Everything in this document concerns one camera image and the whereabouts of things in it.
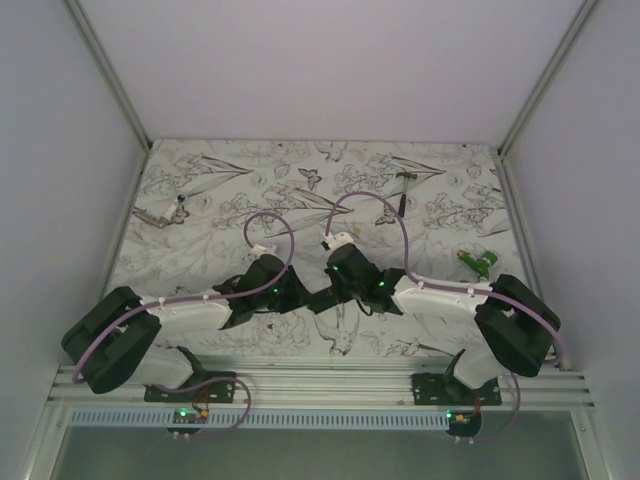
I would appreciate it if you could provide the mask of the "black fuse box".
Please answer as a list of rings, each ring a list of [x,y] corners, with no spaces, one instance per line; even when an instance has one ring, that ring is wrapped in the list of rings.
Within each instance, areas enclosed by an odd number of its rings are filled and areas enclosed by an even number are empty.
[[[319,315],[348,301],[349,298],[342,295],[340,291],[334,287],[327,287],[311,295],[307,308],[315,315]]]

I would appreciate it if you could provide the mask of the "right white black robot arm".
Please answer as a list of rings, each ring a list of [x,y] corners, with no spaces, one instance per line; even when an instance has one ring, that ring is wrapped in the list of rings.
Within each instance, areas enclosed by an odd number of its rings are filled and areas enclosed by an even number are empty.
[[[558,339],[558,317],[512,275],[493,283],[433,280],[379,269],[347,233],[327,236],[322,246],[331,285],[314,295],[314,314],[354,301],[367,313],[433,315],[477,326],[482,342],[456,353],[437,381],[452,403],[468,403],[505,373],[536,377]]]

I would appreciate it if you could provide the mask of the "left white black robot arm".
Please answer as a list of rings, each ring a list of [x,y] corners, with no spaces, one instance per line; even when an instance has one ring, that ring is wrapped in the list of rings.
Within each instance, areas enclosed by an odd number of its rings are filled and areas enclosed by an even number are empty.
[[[95,394],[127,382],[197,399],[208,372],[177,340],[249,322],[259,312],[286,314],[311,298],[294,267],[271,249],[254,248],[248,270],[200,294],[157,298],[128,286],[112,290],[63,337],[61,346],[75,364],[72,381]]]

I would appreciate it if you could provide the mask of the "small black hammer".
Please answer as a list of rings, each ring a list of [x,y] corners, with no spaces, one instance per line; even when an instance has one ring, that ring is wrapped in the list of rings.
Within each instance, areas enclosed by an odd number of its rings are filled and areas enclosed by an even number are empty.
[[[403,181],[402,190],[400,194],[399,208],[398,208],[398,215],[400,218],[403,218],[406,211],[408,185],[411,180],[415,180],[417,178],[417,175],[411,172],[403,171],[403,172],[397,173],[396,177]]]

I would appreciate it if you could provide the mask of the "green plastic connector part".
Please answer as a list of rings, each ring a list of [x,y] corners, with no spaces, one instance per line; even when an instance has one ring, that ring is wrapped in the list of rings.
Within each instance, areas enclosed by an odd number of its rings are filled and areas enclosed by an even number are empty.
[[[473,258],[469,252],[460,250],[457,252],[457,257],[481,278],[485,279],[490,278],[491,268],[498,261],[498,256],[491,251],[485,251],[479,257]]]

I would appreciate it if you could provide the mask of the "floral patterned table mat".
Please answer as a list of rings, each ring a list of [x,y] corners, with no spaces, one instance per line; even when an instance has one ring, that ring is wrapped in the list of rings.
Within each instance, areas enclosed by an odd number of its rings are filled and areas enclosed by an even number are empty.
[[[399,172],[417,175],[398,215]],[[347,232],[379,268],[477,282],[457,257],[498,256],[490,278],[525,274],[491,149],[473,144],[159,140],[134,206],[188,197],[190,216],[158,229],[130,217],[110,284],[140,295],[196,294],[276,247],[310,291],[325,275],[325,232]],[[361,228],[354,233],[354,227]]]

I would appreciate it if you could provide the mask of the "metal clip with blue bead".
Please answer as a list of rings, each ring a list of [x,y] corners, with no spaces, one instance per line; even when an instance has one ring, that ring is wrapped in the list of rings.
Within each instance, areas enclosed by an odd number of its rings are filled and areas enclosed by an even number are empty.
[[[189,211],[186,209],[187,199],[186,195],[179,194],[171,200],[160,201],[159,204],[163,207],[162,210],[159,210],[158,207],[149,209],[148,207],[134,206],[132,213],[143,223],[158,229],[164,229],[170,225],[181,225],[190,216]]]

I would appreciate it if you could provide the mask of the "left small circuit board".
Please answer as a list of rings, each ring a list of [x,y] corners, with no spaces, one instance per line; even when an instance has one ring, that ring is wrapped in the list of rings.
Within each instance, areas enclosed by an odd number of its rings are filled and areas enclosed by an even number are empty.
[[[177,425],[201,425],[208,422],[208,417],[207,409],[180,408],[174,411],[172,422]]]

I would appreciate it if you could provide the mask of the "small circuit board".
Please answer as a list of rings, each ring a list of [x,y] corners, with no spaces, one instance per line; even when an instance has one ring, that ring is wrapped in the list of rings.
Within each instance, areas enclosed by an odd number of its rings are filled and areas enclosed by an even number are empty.
[[[449,422],[449,426],[454,424],[467,425],[472,422],[481,420],[481,413],[479,411],[453,411],[448,410],[446,412],[446,418]]]
[[[180,408],[174,411],[172,422],[177,425],[201,425],[208,422],[208,417],[207,409]]]

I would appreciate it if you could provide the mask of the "right small circuit board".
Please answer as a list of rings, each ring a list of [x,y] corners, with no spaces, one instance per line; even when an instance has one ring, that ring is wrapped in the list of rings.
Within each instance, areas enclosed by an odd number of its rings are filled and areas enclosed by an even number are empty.
[[[481,413],[479,411],[453,411],[448,410],[446,412],[446,418],[449,422],[449,426],[454,424],[467,425],[472,422],[481,420]]]

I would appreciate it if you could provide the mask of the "aluminium rail frame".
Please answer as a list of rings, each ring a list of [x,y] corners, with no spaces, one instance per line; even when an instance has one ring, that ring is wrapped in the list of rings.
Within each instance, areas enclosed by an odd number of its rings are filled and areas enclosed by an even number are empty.
[[[205,368],[234,372],[252,403],[266,408],[415,407],[411,376],[445,370],[429,357],[203,357]],[[524,411],[593,411],[595,402],[580,372],[544,367],[518,379]]]

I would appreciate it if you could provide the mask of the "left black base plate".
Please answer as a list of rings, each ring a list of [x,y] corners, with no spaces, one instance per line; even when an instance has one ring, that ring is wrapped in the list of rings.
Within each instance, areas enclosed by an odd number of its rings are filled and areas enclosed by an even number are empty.
[[[234,398],[236,378],[234,372],[196,372],[182,385],[174,387],[171,392],[158,389],[154,385],[147,386],[144,401],[148,403],[193,403],[204,405],[209,403],[230,404]]]

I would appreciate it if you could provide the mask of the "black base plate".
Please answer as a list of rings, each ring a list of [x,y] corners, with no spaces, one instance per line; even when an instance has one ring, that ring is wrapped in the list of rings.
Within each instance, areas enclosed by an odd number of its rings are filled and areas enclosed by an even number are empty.
[[[411,376],[411,391],[415,405],[473,407],[500,406],[502,397],[496,379],[471,389],[448,374],[416,373]]]
[[[236,378],[234,372],[196,372],[182,385],[174,387],[171,392],[158,389],[154,385],[147,386],[144,401],[148,403],[193,403],[204,405],[209,403],[230,404],[234,398]]]

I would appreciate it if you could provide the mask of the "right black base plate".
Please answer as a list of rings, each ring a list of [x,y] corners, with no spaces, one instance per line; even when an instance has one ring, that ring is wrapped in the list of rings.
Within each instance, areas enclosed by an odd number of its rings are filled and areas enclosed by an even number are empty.
[[[416,373],[411,376],[411,391],[415,405],[473,407],[500,406],[502,397],[496,379],[471,389],[448,374]]]

